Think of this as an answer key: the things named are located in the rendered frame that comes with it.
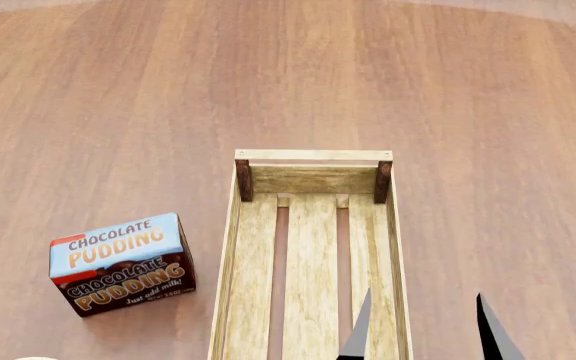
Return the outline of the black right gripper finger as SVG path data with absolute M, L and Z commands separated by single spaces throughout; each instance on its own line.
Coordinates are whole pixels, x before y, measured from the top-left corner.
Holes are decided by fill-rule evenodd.
M 483 360 L 526 360 L 482 293 L 477 294 L 476 307 Z
M 364 360 L 371 314 L 371 289 L 368 289 L 354 328 L 336 360 Z

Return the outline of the wooden slatted crate tray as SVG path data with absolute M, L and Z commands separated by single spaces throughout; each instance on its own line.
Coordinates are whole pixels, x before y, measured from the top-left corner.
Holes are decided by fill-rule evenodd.
M 334 360 L 338 221 L 349 213 L 351 311 L 370 308 L 365 360 L 414 360 L 388 151 L 235 152 L 207 360 L 267 360 L 280 208 L 288 210 L 282 360 Z

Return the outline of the chocolate pudding box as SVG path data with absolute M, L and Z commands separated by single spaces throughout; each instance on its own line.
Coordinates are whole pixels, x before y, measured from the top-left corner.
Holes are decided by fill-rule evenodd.
M 192 254 L 174 212 L 53 240 L 49 278 L 80 317 L 197 287 Z

